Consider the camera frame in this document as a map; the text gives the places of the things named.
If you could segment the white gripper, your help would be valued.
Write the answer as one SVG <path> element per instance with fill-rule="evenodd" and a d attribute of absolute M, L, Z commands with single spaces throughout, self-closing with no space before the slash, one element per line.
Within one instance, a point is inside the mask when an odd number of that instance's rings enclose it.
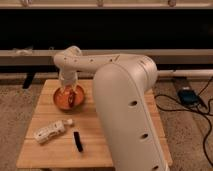
<path fill-rule="evenodd" d="M 73 71 L 73 70 L 61 70 L 59 72 L 59 80 L 62 87 L 66 87 L 66 86 L 75 87 L 78 81 L 78 74 L 76 71 Z M 73 90 L 73 88 L 71 88 L 69 90 L 69 96 L 68 96 L 69 107 L 74 106 L 75 96 L 76 96 L 76 93 Z"/>

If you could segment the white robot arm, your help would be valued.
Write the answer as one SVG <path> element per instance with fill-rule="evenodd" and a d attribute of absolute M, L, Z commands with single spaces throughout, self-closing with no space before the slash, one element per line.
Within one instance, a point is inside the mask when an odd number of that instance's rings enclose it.
<path fill-rule="evenodd" d="M 137 54 L 82 54 L 76 46 L 56 53 L 62 84 L 75 71 L 90 72 L 93 100 L 115 171 L 170 171 L 145 102 L 157 80 L 155 62 Z"/>

